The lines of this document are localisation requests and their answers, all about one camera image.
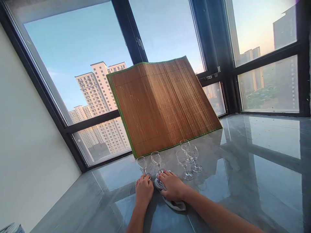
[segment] cloth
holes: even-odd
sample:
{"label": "cloth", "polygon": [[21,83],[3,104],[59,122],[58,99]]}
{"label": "cloth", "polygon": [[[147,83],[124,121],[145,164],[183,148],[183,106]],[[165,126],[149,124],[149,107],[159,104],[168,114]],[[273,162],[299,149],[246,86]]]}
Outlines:
{"label": "cloth", "polygon": [[[158,178],[155,178],[155,188],[161,192],[162,189],[164,189],[166,191],[166,187],[164,186],[164,184],[162,183],[162,181],[160,181]],[[165,201],[165,203],[171,207],[172,209],[176,210],[176,211],[185,211],[186,210],[186,205],[183,201],[180,202],[174,202],[174,201],[168,201],[164,196],[162,196],[163,200]]]}

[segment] gray marble tile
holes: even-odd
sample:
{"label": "gray marble tile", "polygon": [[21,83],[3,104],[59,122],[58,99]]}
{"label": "gray marble tile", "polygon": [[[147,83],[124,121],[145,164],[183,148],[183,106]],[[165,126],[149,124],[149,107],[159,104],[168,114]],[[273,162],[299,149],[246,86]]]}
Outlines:
{"label": "gray marble tile", "polygon": [[[203,171],[183,182],[266,232],[310,232],[310,119],[231,115],[221,123],[190,142]],[[178,150],[162,151],[161,166],[182,179]],[[154,180],[157,167],[146,160]],[[140,175],[132,155],[81,175],[32,233],[125,232]],[[155,190],[144,232],[211,231],[190,206],[173,211]]]}

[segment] window handle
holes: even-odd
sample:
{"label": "window handle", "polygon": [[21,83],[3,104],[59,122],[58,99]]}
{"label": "window handle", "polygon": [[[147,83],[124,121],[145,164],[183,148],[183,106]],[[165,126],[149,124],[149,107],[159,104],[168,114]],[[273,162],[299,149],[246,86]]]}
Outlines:
{"label": "window handle", "polygon": [[143,43],[142,43],[142,41],[141,41],[138,37],[136,37],[136,42],[137,42],[138,45],[142,48],[142,50],[144,50]]}

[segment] window frame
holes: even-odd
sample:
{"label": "window frame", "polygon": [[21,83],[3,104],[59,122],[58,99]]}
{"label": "window frame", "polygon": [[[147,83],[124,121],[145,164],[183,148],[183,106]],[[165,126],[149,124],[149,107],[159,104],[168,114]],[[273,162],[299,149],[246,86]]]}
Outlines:
{"label": "window frame", "polygon": [[[111,2],[130,57],[133,61],[133,65],[140,62],[148,62],[145,50],[143,50],[136,42],[136,38],[140,39],[141,37],[139,35],[129,1],[111,0]],[[310,117],[309,25],[307,20],[308,15],[306,12],[307,7],[305,6],[304,1],[299,1],[296,4],[297,41],[291,45],[254,59],[237,68],[234,66],[225,0],[189,0],[189,4],[198,38],[202,63],[206,70],[197,74],[198,80],[202,87],[218,82],[221,85],[226,113],[218,116],[218,118],[222,118],[233,113]],[[22,38],[19,29],[17,28],[13,17],[3,0],[0,0],[0,23],[6,31],[15,51],[28,72],[35,88],[54,120],[61,136],[68,145],[82,173],[132,153],[132,151],[129,150],[126,153],[88,166],[83,155],[83,151],[85,151],[86,148],[83,148],[83,145],[81,144],[78,145],[78,138],[74,137],[73,133],[120,117],[119,111],[114,110],[76,124],[68,125],[64,117],[65,112],[61,111],[61,109],[66,109],[64,103],[59,101],[59,99],[61,100],[61,97],[59,95],[57,96],[58,92],[56,88],[51,92],[49,88],[50,83],[49,86],[46,84],[45,79],[47,77],[38,69],[36,64],[38,61],[32,58],[32,55],[25,45],[24,38]],[[298,56],[300,112],[270,113],[242,111],[237,76],[293,55]]]}

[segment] sky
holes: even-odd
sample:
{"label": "sky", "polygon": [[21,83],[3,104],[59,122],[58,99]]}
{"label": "sky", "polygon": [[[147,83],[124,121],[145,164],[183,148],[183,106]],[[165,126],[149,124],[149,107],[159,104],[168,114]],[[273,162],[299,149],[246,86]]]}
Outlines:
{"label": "sky", "polygon": [[[203,72],[188,0],[129,0],[149,62],[187,56]],[[272,23],[295,0],[233,0],[240,52],[274,50]],[[91,64],[133,65],[111,2],[25,24],[67,109],[87,105],[75,76]]]}

